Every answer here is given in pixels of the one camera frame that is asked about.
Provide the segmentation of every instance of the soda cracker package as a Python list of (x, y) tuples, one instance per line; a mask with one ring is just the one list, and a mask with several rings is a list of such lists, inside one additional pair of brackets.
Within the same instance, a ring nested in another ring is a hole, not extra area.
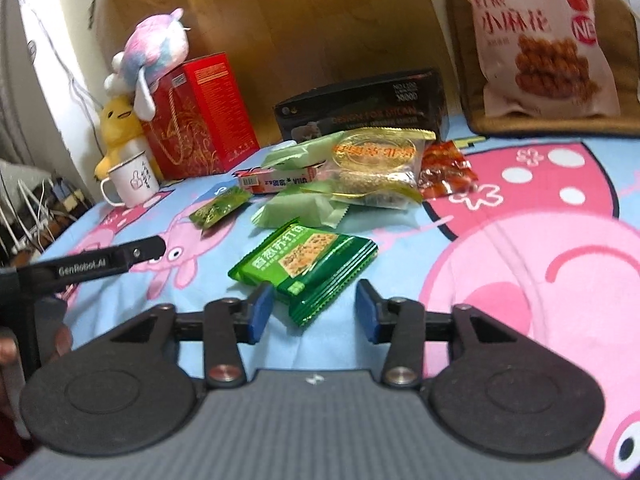
[(273, 283), (289, 317), (306, 326), (377, 254), (367, 238), (311, 229), (295, 219), (240, 260), (229, 277), (247, 285)]
[(620, 114), (594, 0), (469, 0), (488, 117)]
[(211, 202), (191, 213), (189, 219), (203, 231), (212, 228), (225, 216), (249, 202), (253, 195), (238, 186), (230, 187)]

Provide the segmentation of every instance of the yellow plush toy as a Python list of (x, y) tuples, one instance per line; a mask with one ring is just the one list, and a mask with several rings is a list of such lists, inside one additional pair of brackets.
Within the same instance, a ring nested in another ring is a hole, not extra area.
[(162, 180), (162, 173), (146, 142), (140, 120), (127, 97), (116, 97), (107, 103), (100, 112), (100, 129), (107, 153), (95, 168), (98, 180), (106, 178), (107, 172), (114, 166), (140, 152), (146, 152), (156, 178)]

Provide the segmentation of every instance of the biscuit image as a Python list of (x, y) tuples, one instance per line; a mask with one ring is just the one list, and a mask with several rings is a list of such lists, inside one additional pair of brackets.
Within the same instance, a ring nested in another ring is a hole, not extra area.
[(308, 267), (307, 264), (302, 262), (300, 249), (302, 249), (302, 245), (296, 246), (278, 261), (282, 268), (286, 270), (287, 274), (292, 278), (295, 278), (300, 274), (300, 272)]
[(589, 77), (589, 61), (578, 56), (578, 46), (571, 38), (547, 41), (522, 35), (518, 46), (521, 52), (515, 58), (519, 70), (515, 80), (523, 92), (586, 102), (600, 91)]
[(313, 234), (305, 243), (289, 251), (279, 264), (290, 277), (295, 278), (308, 269), (337, 238), (338, 235), (331, 233)]

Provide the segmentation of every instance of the red snack packet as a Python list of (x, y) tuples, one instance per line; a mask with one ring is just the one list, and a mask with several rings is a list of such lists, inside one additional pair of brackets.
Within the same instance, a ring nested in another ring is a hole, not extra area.
[(432, 144), (424, 151), (418, 189), (425, 200), (469, 192), (477, 181), (471, 163), (452, 140)]

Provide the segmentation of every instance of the screw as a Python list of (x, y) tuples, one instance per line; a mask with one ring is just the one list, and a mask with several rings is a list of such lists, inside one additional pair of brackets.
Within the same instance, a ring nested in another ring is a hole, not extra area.
[(418, 376), (415, 372), (409, 368), (404, 366), (397, 366), (396, 368), (391, 368), (386, 375), (386, 380), (391, 384), (397, 384), (398, 386), (405, 386), (406, 384), (413, 383)]
[(242, 375), (240, 368), (233, 365), (218, 365), (209, 370), (209, 377), (220, 383), (230, 383)]

